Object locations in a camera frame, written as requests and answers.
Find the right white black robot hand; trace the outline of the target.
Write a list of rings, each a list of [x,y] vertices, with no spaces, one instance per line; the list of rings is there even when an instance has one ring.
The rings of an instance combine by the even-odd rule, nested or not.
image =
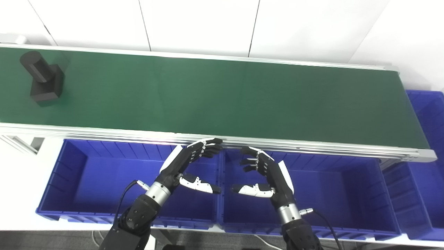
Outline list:
[[[293,182],[283,160],[277,162],[265,151],[251,146],[241,148],[240,152],[251,156],[240,161],[240,165],[244,166],[243,171],[246,173],[257,171],[266,178],[267,182],[233,184],[231,186],[233,193],[269,198],[275,209],[296,204]]]

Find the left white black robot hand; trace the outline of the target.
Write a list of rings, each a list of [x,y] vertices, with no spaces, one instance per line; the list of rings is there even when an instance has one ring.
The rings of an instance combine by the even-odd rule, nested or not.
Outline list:
[[[179,185],[205,193],[220,194],[221,188],[210,184],[200,177],[185,173],[187,167],[200,158],[213,158],[223,149],[220,138],[203,138],[189,144],[181,145],[171,152],[163,163],[160,174],[155,179],[161,187],[173,193]]]

